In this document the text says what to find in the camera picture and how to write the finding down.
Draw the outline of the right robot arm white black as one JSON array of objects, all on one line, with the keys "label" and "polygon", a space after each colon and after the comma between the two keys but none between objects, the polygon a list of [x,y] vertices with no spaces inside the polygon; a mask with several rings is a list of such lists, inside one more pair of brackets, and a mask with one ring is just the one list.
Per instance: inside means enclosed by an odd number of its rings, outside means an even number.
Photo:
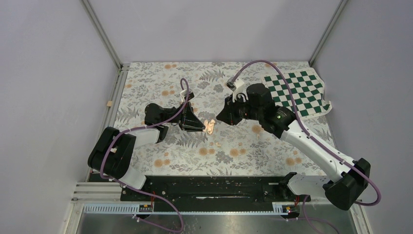
[{"label": "right robot arm white black", "polygon": [[217,120],[235,126],[243,119],[259,122],[261,127],[276,138],[285,141],[316,163],[325,176],[289,173],[280,182],[279,193],[287,201],[298,195],[322,197],[341,210],[348,210],[367,188],[371,165],[361,158],[354,160],[341,155],[333,157],[338,150],[307,129],[286,107],[277,106],[271,92],[264,84],[247,87],[245,101],[230,95],[224,100]]}]

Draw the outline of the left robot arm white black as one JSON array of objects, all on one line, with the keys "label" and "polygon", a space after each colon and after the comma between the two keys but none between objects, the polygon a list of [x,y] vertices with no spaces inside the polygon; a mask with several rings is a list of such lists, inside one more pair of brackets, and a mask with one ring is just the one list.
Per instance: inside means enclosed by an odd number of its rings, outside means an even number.
[{"label": "left robot arm white black", "polygon": [[[181,130],[188,132],[201,132],[205,129],[204,123],[194,114],[190,103],[179,113],[180,108],[181,106],[163,108],[150,103],[145,108],[145,124],[151,126],[157,123],[175,123]],[[146,200],[151,194],[150,185],[145,183],[146,176],[131,166],[131,157],[135,147],[156,144],[165,139],[169,128],[163,124],[123,134],[112,147],[110,145],[120,131],[113,127],[105,128],[88,158],[88,166],[100,172],[105,153],[110,150],[103,173],[131,186],[132,194],[137,199]]]}]

